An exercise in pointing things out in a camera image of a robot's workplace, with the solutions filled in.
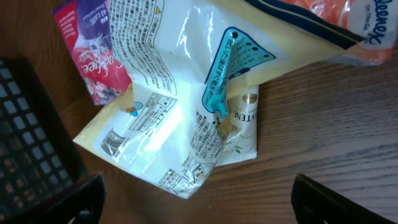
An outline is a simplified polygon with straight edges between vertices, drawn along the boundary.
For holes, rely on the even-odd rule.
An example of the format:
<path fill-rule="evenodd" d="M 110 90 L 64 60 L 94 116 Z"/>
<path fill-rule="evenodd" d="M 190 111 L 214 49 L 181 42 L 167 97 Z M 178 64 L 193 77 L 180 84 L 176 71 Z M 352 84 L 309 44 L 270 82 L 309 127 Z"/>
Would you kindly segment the white Pantene tube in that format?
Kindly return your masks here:
<path fill-rule="evenodd" d="M 228 100 L 226 118 L 229 135 L 216 166 L 234 164 L 257 157 L 257 111 L 259 87 Z"/>

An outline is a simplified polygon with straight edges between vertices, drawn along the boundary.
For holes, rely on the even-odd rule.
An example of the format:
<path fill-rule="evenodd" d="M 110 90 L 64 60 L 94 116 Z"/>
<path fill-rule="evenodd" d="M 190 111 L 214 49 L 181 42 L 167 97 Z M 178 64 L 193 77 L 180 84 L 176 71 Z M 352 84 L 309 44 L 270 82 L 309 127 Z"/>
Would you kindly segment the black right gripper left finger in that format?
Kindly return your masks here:
<path fill-rule="evenodd" d="M 106 187 L 103 176 L 94 173 L 2 223 L 98 223 L 105 201 Z"/>

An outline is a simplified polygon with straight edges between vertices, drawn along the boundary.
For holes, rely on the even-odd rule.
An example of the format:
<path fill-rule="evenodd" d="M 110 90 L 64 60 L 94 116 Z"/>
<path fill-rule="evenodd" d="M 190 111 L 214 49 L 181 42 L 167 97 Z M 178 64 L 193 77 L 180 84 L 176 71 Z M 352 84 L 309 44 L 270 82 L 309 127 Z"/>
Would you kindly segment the orange tissue pack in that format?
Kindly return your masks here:
<path fill-rule="evenodd" d="M 373 66 L 392 58 L 397 40 L 397 0 L 284 1 L 365 38 L 345 53 L 328 59 L 329 62 Z"/>

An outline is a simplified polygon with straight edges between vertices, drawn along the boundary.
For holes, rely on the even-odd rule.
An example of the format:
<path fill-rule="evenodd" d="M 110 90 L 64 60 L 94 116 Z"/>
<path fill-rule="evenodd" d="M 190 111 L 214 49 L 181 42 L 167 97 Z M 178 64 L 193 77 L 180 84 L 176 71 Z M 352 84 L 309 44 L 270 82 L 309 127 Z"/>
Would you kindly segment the yellow white snack bag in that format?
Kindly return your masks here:
<path fill-rule="evenodd" d="M 221 156 L 231 97 L 364 39 L 283 1 L 111 1 L 109 16 L 132 88 L 74 141 L 181 198 Z"/>

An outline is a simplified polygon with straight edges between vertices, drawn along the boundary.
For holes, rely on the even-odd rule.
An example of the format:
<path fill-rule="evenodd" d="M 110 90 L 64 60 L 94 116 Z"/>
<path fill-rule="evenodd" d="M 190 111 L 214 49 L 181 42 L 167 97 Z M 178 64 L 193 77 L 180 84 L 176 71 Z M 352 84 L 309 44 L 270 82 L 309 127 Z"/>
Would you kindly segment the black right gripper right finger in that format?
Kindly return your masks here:
<path fill-rule="evenodd" d="M 295 176 L 291 204 L 298 224 L 395 224 L 303 174 Z"/>

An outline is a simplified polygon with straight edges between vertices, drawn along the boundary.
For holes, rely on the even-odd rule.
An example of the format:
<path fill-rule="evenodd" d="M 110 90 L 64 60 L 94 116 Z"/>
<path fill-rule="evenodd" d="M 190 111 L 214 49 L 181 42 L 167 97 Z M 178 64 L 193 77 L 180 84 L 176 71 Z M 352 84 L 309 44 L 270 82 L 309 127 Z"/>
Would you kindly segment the red purple pad pack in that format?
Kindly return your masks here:
<path fill-rule="evenodd" d="M 96 105 L 106 105 L 131 86 L 113 55 L 107 0 L 69 0 L 53 10 L 67 49 Z"/>

